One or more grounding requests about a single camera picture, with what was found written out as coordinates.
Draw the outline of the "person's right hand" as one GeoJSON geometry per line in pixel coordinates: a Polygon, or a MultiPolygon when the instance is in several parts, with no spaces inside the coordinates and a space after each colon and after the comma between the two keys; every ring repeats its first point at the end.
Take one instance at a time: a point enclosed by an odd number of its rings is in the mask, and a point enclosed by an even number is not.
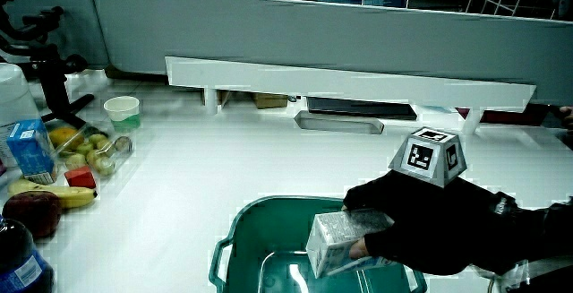
{"type": "Polygon", "coordinates": [[[366,254],[415,270],[450,275],[473,264],[502,273],[518,258],[506,244],[518,206],[461,178],[466,161],[460,138],[422,127],[408,135],[383,176],[349,189],[349,211],[373,209],[393,223],[363,237],[366,254]]]}

